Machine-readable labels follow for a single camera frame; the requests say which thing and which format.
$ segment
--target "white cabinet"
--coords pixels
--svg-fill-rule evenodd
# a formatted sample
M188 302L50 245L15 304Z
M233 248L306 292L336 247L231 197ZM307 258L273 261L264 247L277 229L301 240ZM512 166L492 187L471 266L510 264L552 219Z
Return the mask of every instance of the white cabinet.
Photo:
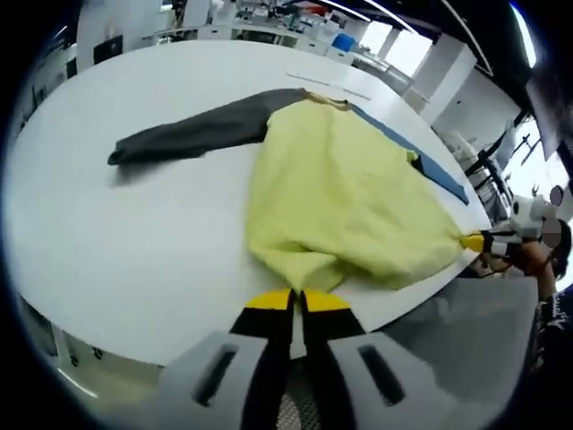
M197 31L198 40L230 40L231 28L225 26L205 25Z
M299 38L296 41L295 49L304 52L310 52L317 56L324 56L329 46L326 43L317 42L309 38Z
M351 65L355 59L351 53L341 51L337 47L329 47L325 56L332 58L333 60L337 60L339 63L343 63L345 65Z

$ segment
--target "round table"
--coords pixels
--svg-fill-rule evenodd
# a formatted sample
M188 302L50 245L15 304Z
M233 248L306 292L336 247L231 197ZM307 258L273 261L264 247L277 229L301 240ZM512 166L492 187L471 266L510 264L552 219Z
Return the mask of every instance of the round table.
M117 140L153 125L300 87L348 99L402 133L465 185L467 206L430 183L460 228L489 227L447 148L375 77L287 47L180 42L72 78L21 131L4 172L4 246L14 286L57 328L141 362L165 365L209 332L227 331L247 300L283 286L244 247L249 176L261 146L150 164L132 175L108 166L107 156ZM399 291L349 279L336 293L372 330L420 305L473 258L466 251ZM301 340L295 343L294 354L302 354Z

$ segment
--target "gray sleeve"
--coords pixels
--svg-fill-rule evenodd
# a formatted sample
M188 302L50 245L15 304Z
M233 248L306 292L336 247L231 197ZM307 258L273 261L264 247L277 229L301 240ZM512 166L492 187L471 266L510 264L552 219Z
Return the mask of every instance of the gray sleeve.
M270 115L306 97L303 89L265 91L176 123L143 130L118 141L107 164L192 159L207 151L262 142Z

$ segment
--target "person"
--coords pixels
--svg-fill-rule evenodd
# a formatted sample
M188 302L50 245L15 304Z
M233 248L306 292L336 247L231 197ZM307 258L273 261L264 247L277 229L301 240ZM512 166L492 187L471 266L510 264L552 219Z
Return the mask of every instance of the person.
M549 256L546 246L529 242L510 260L526 276L537 278L539 293L533 355L517 393L521 428L564 426L567 421L560 420L569 414L573 400L573 286L556 289L556 280L567 271L571 230L566 222L559 220L559 224L559 232L543 235L547 245L554 245Z

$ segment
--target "desk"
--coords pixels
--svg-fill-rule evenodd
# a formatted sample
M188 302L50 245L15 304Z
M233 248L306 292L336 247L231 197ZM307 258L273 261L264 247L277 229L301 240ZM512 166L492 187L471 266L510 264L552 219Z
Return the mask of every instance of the desk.
M302 86L350 100L419 145L465 184L468 206L429 182L459 226L489 227L448 149L373 76L286 47L180 42L91 67L60 86L21 131L4 178L14 286L58 328L141 362L165 365L210 331L228 330L248 299L282 286L244 248L249 176L261 146L149 165L138 177L118 176L107 156L118 139L147 127ZM420 305L474 257L466 251L445 271L399 291L349 279L338 293L372 330Z

